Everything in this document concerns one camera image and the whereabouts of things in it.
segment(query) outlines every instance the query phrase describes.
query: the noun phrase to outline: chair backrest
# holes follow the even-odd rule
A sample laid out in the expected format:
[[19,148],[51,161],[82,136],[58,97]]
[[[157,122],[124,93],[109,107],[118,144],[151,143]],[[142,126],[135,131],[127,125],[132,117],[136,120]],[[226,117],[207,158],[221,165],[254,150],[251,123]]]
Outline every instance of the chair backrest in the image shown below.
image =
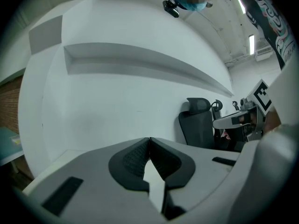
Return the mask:
[[214,149],[213,122],[210,111],[190,114],[181,112],[178,116],[187,145]]

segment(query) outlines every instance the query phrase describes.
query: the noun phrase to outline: ceiling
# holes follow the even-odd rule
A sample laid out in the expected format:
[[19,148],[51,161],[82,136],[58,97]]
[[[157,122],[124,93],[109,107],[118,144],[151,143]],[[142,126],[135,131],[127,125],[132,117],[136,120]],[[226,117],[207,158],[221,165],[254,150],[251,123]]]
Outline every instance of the ceiling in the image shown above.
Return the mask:
[[[16,10],[4,39],[11,40],[19,31],[53,7],[69,0],[26,0]],[[162,7],[163,0],[143,0]],[[258,46],[265,43],[258,30],[242,13],[238,0],[213,0],[211,8],[190,12],[179,8],[180,19],[188,23],[215,49],[222,61],[234,66],[249,56],[249,36],[254,34]]]

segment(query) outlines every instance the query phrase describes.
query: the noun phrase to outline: ceiling light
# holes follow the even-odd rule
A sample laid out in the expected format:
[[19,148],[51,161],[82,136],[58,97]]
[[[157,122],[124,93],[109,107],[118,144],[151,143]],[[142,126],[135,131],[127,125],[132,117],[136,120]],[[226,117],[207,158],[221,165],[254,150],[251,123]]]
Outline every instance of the ceiling light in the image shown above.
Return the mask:
[[249,36],[249,43],[250,43],[250,54],[254,54],[254,35]]
[[242,8],[242,12],[243,12],[243,14],[245,14],[245,13],[246,13],[246,11],[245,11],[245,7],[243,6],[241,0],[238,0],[238,1],[239,1],[239,4],[240,4],[241,8]]

